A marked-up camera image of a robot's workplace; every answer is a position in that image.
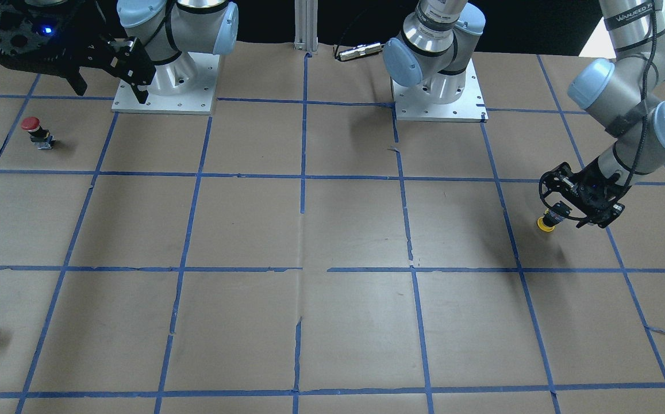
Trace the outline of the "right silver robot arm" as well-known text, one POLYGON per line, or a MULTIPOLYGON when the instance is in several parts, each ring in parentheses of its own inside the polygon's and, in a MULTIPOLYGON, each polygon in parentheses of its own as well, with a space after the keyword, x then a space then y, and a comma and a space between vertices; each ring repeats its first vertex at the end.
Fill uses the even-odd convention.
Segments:
POLYGON ((0 65, 58 76, 83 96, 80 71, 121 79, 139 104, 197 81, 191 54, 227 55, 239 11, 230 1, 113 1, 125 37, 108 21, 108 2, 0 1, 0 65))

